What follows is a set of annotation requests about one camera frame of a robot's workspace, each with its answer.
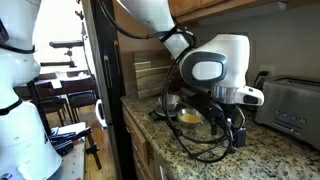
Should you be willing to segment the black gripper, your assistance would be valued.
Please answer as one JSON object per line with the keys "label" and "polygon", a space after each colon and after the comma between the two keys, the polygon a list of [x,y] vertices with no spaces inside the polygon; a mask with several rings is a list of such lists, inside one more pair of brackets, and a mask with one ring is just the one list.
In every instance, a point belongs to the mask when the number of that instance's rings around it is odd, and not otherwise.
{"label": "black gripper", "polygon": [[246,145],[246,118],[238,105],[218,103],[202,95],[188,97],[187,103],[208,121],[212,135],[216,135],[218,129],[223,131],[222,136],[208,143],[229,141],[235,148]]}

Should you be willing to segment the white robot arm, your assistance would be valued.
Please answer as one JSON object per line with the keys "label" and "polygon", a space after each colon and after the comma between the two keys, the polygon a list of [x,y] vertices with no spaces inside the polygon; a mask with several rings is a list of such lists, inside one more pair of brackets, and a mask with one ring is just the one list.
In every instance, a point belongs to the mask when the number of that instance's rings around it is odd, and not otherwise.
{"label": "white robot arm", "polygon": [[191,103],[212,126],[223,125],[223,140],[232,142],[238,130],[227,123],[226,113],[238,104],[260,106],[263,93],[246,84],[249,65],[249,39],[244,35],[218,34],[206,44],[194,48],[175,24],[167,0],[117,0],[138,22],[169,50],[178,63],[183,80],[193,86],[210,89],[212,95],[191,97]]}

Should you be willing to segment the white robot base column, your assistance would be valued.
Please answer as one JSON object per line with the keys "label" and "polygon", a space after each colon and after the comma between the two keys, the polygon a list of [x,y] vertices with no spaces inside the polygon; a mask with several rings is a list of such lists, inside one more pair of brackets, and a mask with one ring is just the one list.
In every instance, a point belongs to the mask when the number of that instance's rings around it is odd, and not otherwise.
{"label": "white robot base column", "polygon": [[0,0],[0,176],[48,180],[62,158],[54,150],[37,107],[14,88],[37,77],[34,26],[41,0]]}

